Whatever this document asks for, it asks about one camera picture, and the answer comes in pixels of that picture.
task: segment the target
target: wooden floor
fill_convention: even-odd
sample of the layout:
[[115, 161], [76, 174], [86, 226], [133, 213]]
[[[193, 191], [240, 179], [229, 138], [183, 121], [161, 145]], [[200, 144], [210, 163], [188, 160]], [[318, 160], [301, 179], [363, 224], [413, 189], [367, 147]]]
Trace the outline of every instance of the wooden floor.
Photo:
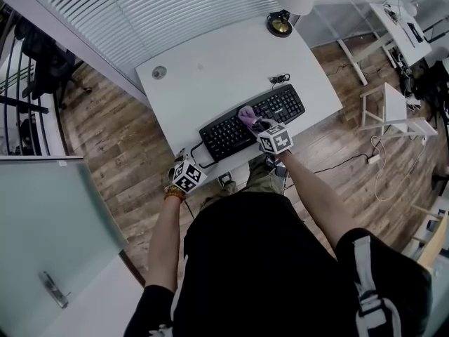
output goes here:
[[[368, 42], [370, 38], [367, 37], [354, 38], [348, 45], [357, 52]], [[361, 68], [368, 73], [369, 81], [369, 85], [363, 87], [337, 44], [314, 48], [313, 52], [343, 104], [342, 111], [295, 139], [295, 155], [311, 170], [318, 171], [357, 154], [371, 155], [373, 131], [357, 131], [361, 113], [359, 95], [384, 81], [397, 87], [398, 76], [380, 51], [362, 62]], [[87, 65], [79, 69], [77, 77], [85, 85], [92, 86], [93, 92], [85, 95], [74, 88], [67, 92], [67, 109], [62, 113], [62, 122], [69, 148], [74, 154], [84, 156], [103, 199], [129, 242], [126, 252], [144, 272], [149, 238], [163, 201], [163, 188], [168, 184], [166, 173], [172, 166], [173, 154], [152, 111]], [[382, 198], [394, 193], [422, 149], [420, 139], [411, 141], [409, 138], [387, 140], [385, 147], [388, 163], [378, 185]], [[429, 208], [437, 196], [431, 191], [430, 182], [434, 167], [441, 171], [447, 164], [444, 134], [429, 139], [410, 177], [386, 202], [379, 202], [374, 195], [375, 177], [382, 163], [383, 159], [367, 165], [366, 159], [359, 157], [319, 176], [342, 196], [360, 226], [400, 251], [424, 217], [412, 210], [410, 204]], [[248, 167], [242, 166], [233, 174], [243, 187]], [[204, 198], [218, 190], [219, 185], [212, 182], [189, 195], [188, 203], [195, 215]], [[304, 210], [295, 188], [286, 190], [286, 196], [299, 217], [329, 249], [321, 231]], [[192, 217], [183, 205], [182, 237], [191, 222]]]

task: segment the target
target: black t-shirt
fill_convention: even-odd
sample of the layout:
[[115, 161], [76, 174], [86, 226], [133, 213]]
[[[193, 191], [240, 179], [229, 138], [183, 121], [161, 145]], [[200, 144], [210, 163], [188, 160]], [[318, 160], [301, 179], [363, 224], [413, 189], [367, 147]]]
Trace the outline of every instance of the black t-shirt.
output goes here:
[[368, 234], [378, 293], [397, 307], [402, 336], [421, 335], [431, 307], [425, 269], [363, 229], [340, 239], [335, 260], [286, 197], [243, 192], [200, 212], [184, 240], [178, 296], [145, 288], [125, 336], [161, 325], [174, 336], [357, 336], [354, 241]]

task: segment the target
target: sleeve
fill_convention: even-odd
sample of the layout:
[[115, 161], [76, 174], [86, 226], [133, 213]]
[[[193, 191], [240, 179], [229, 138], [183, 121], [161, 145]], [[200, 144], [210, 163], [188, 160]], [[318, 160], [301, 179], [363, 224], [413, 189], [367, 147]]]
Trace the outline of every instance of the sleeve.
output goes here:
[[377, 292], [388, 298], [401, 318], [403, 336], [421, 336], [431, 311], [431, 276], [414, 260], [388, 247], [369, 231], [348, 231], [337, 243], [335, 255], [340, 267], [359, 282], [354, 241], [370, 236], [371, 272]]
[[149, 331], [159, 330], [161, 324], [172, 326], [170, 309], [173, 296], [172, 291], [162, 286], [145, 287], [123, 337], [148, 337]]

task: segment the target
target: keyboard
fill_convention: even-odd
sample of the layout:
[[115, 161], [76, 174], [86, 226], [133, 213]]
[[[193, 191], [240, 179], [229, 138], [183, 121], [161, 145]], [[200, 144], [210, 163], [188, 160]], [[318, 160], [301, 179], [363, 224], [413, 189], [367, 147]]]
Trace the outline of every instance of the keyboard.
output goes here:
[[253, 98], [199, 131], [214, 161], [223, 160], [256, 142], [255, 136], [238, 117], [243, 106], [251, 106], [257, 117], [285, 124], [305, 113], [300, 97], [290, 84]]

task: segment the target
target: pants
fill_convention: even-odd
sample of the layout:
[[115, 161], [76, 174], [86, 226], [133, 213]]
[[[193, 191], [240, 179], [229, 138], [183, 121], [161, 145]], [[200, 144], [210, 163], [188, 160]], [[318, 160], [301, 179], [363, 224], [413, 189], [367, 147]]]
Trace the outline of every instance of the pants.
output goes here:
[[[274, 192], [283, 193], [283, 179], [270, 171], [265, 165], [266, 155], [263, 154], [249, 161], [250, 177], [246, 183], [246, 187], [241, 192]], [[200, 211], [210, 206], [214, 202], [227, 196], [237, 193], [237, 184], [234, 181], [227, 182], [223, 189], [213, 197], [208, 197], [202, 203]]]

